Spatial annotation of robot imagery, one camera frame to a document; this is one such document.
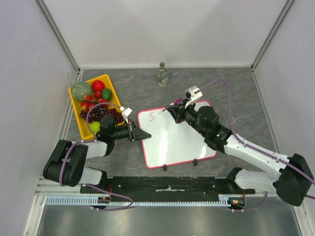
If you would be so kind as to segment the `pink framed whiteboard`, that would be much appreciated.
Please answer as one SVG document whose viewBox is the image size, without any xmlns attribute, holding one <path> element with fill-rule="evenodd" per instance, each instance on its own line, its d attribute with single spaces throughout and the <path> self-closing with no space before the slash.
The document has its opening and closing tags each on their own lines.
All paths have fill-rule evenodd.
<svg viewBox="0 0 315 236">
<path fill-rule="evenodd" d="M 183 164 L 217 155 L 186 122 L 176 124 L 173 117 L 162 110 L 142 110 L 137 116 L 139 128 L 151 134 L 150 138 L 142 140 L 147 168 Z"/>
</svg>

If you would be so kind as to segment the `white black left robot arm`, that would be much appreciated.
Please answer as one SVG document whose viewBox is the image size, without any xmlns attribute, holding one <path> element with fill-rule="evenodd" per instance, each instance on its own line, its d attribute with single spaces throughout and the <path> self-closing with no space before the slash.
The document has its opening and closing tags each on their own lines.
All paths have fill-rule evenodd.
<svg viewBox="0 0 315 236">
<path fill-rule="evenodd" d="M 133 121 L 129 120 L 126 126 L 116 126 L 112 116 L 105 116 L 101 119 L 96 140 L 75 143 L 59 140 L 43 169 L 43 177 L 60 186 L 90 184 L 96 193 L 104 193 L 108 181 L 102 178 L 102 171 L 86 167 L 86 160 L 108 156 L 115 147 L 116 140 L 128 139 L 135 142 L 148 138 L 151 138 L 151 134 L 137 127 Z"/>
</svg>

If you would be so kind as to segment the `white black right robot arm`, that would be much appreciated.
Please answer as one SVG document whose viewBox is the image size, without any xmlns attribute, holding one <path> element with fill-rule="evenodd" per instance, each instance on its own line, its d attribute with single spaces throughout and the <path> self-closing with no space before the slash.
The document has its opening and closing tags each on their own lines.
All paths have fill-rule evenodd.
<svg viewBox="0 0 315 236">
<path fill-rule="evenodd" d="M 176 123 L 186 122 L 213 150 L 240 158 L 262 170 L 250 172 L 238 169 L 234 177 L 225 181 L 230 193 L 241 189 L 254 189 L 276 193 L 286 203 L 299 207 L 308 196 L 315 178 L 306 159 L 293 154 L 272 152 L 248 142 L 220 124 L 220 117 L 211 106 L 198 110 L 194 105 L 169 105 L 166 110 Z"/>
</svg>

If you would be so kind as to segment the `clear glass soda bottle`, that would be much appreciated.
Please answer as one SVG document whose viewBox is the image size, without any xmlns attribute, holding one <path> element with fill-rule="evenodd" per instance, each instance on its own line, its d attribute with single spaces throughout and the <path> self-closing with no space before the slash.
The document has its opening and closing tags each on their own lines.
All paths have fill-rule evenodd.
<svg viewBox="0 0 315 236">
<path fill-rule="evenodd" d="M 157 84 L 160 87 L 166 86 L 168 82 L 168 69 L 165 67 L 164 62 L 159 63 L 159 68 L 157 70 Z"/>
</svg>

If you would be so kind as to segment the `light green apple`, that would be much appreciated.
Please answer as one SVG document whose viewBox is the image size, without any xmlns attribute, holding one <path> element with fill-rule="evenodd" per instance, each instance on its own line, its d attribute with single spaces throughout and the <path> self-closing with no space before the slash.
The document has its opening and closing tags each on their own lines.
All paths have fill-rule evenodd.
<svg viewBox="0 0 315 236">
<path fill-rule="evenodd" d="M 96 134 L 97 132 L 100 131 L 100 122 L 94 121 L 94 122 L 90 123 L 90 128 Z"/>
</svg>

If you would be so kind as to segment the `purple grape bunch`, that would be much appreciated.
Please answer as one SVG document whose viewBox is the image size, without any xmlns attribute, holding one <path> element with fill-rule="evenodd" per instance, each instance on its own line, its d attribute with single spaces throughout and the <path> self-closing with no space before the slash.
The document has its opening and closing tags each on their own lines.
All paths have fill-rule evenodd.
<svg viewBox="0 0 315 236">
<path fill-rule="evenodd" d="M 116 124 L 124 125 L 125 120 L 122 117 L 121 112 L 119 112 L 116 108 L 108 108 L 108 105 L 100 105 L 94 108 L 89 116 L 88 116 L 88 123 L 92 123 L 94 121 L 101 121 L 103 117 L 111 116 L 114 118 Z"/>
</svg>

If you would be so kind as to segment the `green lime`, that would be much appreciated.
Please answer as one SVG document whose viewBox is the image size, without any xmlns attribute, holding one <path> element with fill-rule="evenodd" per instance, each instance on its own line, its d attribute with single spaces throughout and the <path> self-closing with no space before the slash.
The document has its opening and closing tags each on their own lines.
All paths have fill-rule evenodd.
<svg viewBox="0 0 315 236">
<path fill-rule="evenodd" d="M 109 88 L 104 88 L 101 91 L 101 98 L 105 99 L 107 101 L 110 101 L 112 99 L 113 93 Z"/>
</svg>

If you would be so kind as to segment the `yellow plastic bin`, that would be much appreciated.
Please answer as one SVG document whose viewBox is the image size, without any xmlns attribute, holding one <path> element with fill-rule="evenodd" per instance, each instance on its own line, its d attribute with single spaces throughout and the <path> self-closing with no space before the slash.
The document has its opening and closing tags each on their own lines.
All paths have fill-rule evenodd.
<svg viewBox="0 0 315 236">
<path fill-rule="evenodd" d="M 95 97 L 96 89 L 110 90 L 109 99 Z M 94 140 L 100 129 L 100 120 L 105 116 L 114 118 L 114 126 L 126 122 L 121 114 L 121 104 L 118 100 L 112 82 L 107 74 L 88 81 L 78 81 L 68 89 L 74 114 L 82 140 Z"/>
</svg>

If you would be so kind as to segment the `red strawberry cluster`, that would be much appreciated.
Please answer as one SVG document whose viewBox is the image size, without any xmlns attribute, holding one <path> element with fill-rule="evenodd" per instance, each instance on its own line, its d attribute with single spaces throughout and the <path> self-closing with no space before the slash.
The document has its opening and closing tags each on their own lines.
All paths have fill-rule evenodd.
<svg viewBox="0 0 315 236">
<path fill-rule="evenodd" d="M 89 111 L 94 105 L 103 102 L 107 102 L 107 100 L 101 97 L 101 92 L 97 91 L 94 95 L 84 95 L 83 101 L 80 103 L 80 107 L 83 111 Z"/>
</svg>

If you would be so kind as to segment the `red apple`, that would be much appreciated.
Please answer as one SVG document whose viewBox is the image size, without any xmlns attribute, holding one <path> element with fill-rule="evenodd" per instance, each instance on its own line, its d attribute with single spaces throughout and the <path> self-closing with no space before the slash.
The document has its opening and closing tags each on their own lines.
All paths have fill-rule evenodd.
<svg viewBox="0 0 315 236">
<path fill-rule="evenodd" d="M 92 82 L 92 89 L 94 92 L 101 92 L 105 88 L 106 88 L 106 86 L 105 86 L 104 82 L 101 80 L 95 80 Z"/>
</svg>

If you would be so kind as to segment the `green netted melon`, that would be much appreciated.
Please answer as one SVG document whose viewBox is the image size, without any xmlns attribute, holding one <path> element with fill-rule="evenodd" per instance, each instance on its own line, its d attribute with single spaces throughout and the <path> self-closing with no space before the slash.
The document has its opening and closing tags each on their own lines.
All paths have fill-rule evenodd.
<svg viewBox="0 0 315 236">
<path fill-rule="evenodd" d="M 77 101 L 83 101 L 85 95 L 92 94 L 92 86 L 87 82 L 76 82 L 70 86 L 71 95 Z"/>
</svg>

